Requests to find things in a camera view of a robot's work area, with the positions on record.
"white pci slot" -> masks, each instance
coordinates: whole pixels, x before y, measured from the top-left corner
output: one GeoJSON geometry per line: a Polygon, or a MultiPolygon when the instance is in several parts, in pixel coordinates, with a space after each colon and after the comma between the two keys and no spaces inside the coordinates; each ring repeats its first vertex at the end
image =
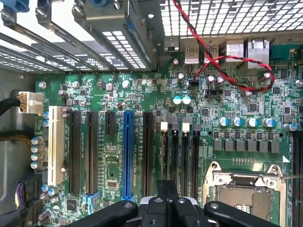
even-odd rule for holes
{"type": "Polygon", "coordinates": [[[61,106],[49,106],[48,185],[63,182],[64,119],[61,114],[61,106]]]}

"pcie slot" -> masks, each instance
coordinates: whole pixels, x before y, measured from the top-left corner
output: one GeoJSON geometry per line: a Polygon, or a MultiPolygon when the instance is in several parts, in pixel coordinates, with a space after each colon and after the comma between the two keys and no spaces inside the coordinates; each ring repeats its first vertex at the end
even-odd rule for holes
{"type": "Polygon", "coordinates": [[[152,141],[153,115],[152,112],[143,112],[143,161],[142,161],[142,196],[151,194],[152,190],[152,141]]]}
{"type": "Polygon", "coordinates": [[[123,122],[123,188],[122,199],[130,200],[133,195],[132,161],[134,152],[134,114],[132,111],[124,112],[123,122]]]}
{"type": "Polygon", "coordinates": [[[81,112],[70,113],[70,165],[69,181],[70,193],[80,191],[80,166],[81,166],[81,112]]]}
{"type": "Polygon", "coordinates": [[[198,199],[198,159],[199,159],[200,133],[194,132],[193,154],[192,154],[192,177],[191,177],[191,197],[198,199]]]}
{"type": "Polygon", "coordinates": [[[98,112],[87,113],[86,194],[97,192],[98,180],[98,112]]]}
{"type": "MultiPolygon", "coordinates": [[[[303,131],[296,131],[293,149],[293,175],[303,174],[303,131]]],[[[303,179],[293,180],[293,226],[303,226],[303,179]]]]}
{"type": "Polygon", "coordinates": [[[189,135],[183,134],[182,135],[182,195],[188,196],[188,149],[189,149],[189,135]]]}
{"type": "Polygon", "coordinates": [[[58,185],[63,182],[63,152],[64,152],[64,119],[61,117],[60,106],[49,106],[48,127],[48,185],[58,185]]]}

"white power connector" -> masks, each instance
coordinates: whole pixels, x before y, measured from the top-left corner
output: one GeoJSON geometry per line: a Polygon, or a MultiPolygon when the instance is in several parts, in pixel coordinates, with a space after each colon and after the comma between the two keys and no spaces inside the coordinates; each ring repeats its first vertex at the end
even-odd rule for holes
{"type": "Polygon", "coordinates": [[[28,91],[19,91],[19,95],[26,94],[24,98],[26,98],[26,111],[22,111],[19,109],[19,113],[21,114],[43,114],[43,101],[44,101],[44,95],[38,94],[34,92],[28,92],[28,91]]]}

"electrolytic capacitor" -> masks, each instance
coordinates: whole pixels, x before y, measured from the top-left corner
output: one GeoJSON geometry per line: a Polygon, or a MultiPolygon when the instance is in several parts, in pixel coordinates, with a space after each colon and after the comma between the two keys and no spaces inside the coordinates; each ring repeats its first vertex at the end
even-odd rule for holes
{"type": "Polygon", "coordinates": [[[37,160],[40,160],[42,158],[42,154],[41,152],[39,153],[34,153],[30,156],[30,158],[33,160],[33,161],[37,161],[37,160]]]}
{"type": "Polygon", "coordinates": [[[249,97],[251,95],[252,95],[252,93],[250,91],[242,91],[241,92],[241,97],[243,97],[243,98],[249,97]]]}
{"type": "Polygon", "coordinates": [[[191,103],[191,98],[189,96],[185,96],[182,98],[182,102],[184,105],[189,105],[191,103]]]}
{"type": "Polygon", "coordinates": [[[182,98],[181,98],[180,96],[174,97],[173,103],[174,103],[175,105],[180,105],[181,102],[182,102],[182,98]]]}
{"type": "Polygon", "coordinates": [[[63,97],[68,97],[68,96],[70,96],[70,93],[68,91],[59,90],[58,95],[63,96],[63,97]]]}
{"type": "Polygon", "coordinates": [[[219,118],[219,125],[221,127],[225,127],[228,125],[228,119],[226,117],[220,117],[219,118]]]}
{"type": "Polygon", "coordinates": [[[250,117],[246,120],[246,125],[248,127],[256,127],[258,125],[258,120],[256,118],[250,117]]]}
{"type": "Polygon", "coordinates": [[[179,66],[179,61],[177,58],[175,58],[173,61],[172,61],[172,67],[178,67],[179,66]]]}
{"type": "Polygon", "coordinates": [[[43,185],[41,186],[41,191],[43,191],[43,192],[47,192],[47,191],[48,191],[48,186],[47,186],[47,184],[43,184],[43,185]]]}
{"type": "Polygon", "coordinates": [[[296,125],[296,124],[284,124],[283,128],[287,131],[296,131],[298,129],[298,125],[296,125]]]}
{"type": "Polygon", "coordinates": [[[33,145],[30,149],[33,153],[41,152],[43,150],[42,144],[33,145]]]}
{"type": "Polygon", "coordinates": [[[43,166],[43,161],[41,161],[41,160],[37,160],[37,161],[32,162],[32,163],[30,164],[30,167],[31,167],[32,169],[39,169],[39,168],[41,168],[42,166],[43,166]]]}
{"type": "Polygon", "coordinates": [[[222,85],[224,83],[224,79],[222,77],[217,77],[214,81],[215,86],[222,85]]]}
{"type": "Polygon", "coordinates": [[[207,85],[212,85],[212,83],[214,82],[214,77],[213,76],[208,76],[206,79],[206,84],[207,85]]]}
{"type": "Polygon", "coordinates": [[[43,143],[43,137],[42,136],[33,137],[31,142],[33,145],[41,144],[43,143]]]}
{"type": "Polygon", "coordinates": [[[264,127],[269,127],[269,128],[273,127],[275,125],[275,123],[276,123],[275,120],[272,118],[265,118],[262,121],[262,125],[264,127]]]}
{"type": "Polygon", "coordinates": [[[264,83],[270,80],[270,74],[268,72],[264,73],[262,76],[258,78],[259,83],[264,83]]]}
{"type": "Polygon", "coordinates": [[[51,216],[51,211],[50,210],[45,210],[43,213],[39,214],[38,216],[38,220],[39,221],[43,221],[44,219],[46,219],[47,217],[51,216]]]}
{"type": "Polygon", "coordinates": [[[58,187],[58,186],[54,186],[54,187],[48,189],[48,192],[47,192],[47,193],[48,193],[49,196],[54,196],[54,195],[56,195],[58,192],[59,192],[59,187],[58,187]]]}
{"type": "Polygon", "coordinates": [[[234,117],[232,119],[232,125],[235,127],[240,127],[242,125],[242,119],[240,117],[234,117]]]}
{"type": "Polygon", "coordinates": [[[178,74],[178,82],[183,82],[184,81],[184,74],[183,73],[179,73],[178,74]]]}

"black wire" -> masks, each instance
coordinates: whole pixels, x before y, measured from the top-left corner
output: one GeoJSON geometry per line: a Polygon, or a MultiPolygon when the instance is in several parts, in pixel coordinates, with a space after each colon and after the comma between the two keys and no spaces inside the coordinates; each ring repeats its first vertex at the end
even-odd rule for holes
{"type": "Polygon", "coordinates": [[[0,116],[2,116],[7,110],[9,110],[14,106],[16,107],[20,106],[20,100],[17,99],[16,97],[3,99],[0,102],[0,116]]]}

